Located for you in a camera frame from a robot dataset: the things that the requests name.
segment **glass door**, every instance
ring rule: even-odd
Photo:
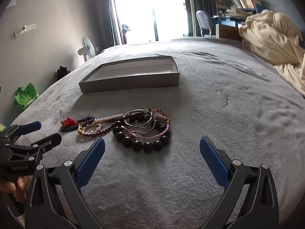
[[[188,36],[185,0],[115,0],[126,44]]]

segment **stacked books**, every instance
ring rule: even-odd
[[[246,11],[242,11],[237,8],[228,8],[226,10],[226,15],[234,16],[239,19],[246,19],[248,16],[250,16],[252,14],[249,12],[246,12]]]
[[[238,8],[256,8],[256,4],[263,5],[262,0],[231,0]]]

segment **screw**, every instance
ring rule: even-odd
[[[263,163],[262,166],[263,166],[264,169],[269,169],[269,165],[266,164],[266,163]]]
[[[64,165],[69,167],[73,164],[73,162],[71,160],[67,160],[66,162],[64,162]]]
[[[234,159],[233,164],[236,165],[236,166],[240,166],[242,164],[242,162],[238,159]]]
[[[39,164],[39,165],[37,165],[37,167],[36,167],[37,170],[41,170],[42,168],[43,168],[43,165],[42,165],[42,164]]]

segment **open box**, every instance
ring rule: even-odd
[[[82,93],[179,85],[179,69],[171,56],[128,59],[101,64],[85,76]]]

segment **white fan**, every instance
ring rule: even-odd
[[[95,57],[95,50],[91,41],[87,37],[83,37],[81,42],[83,44],[83,48],[79,49],[77,53],[78,55],[83,55],[86,62],[88,59]]]

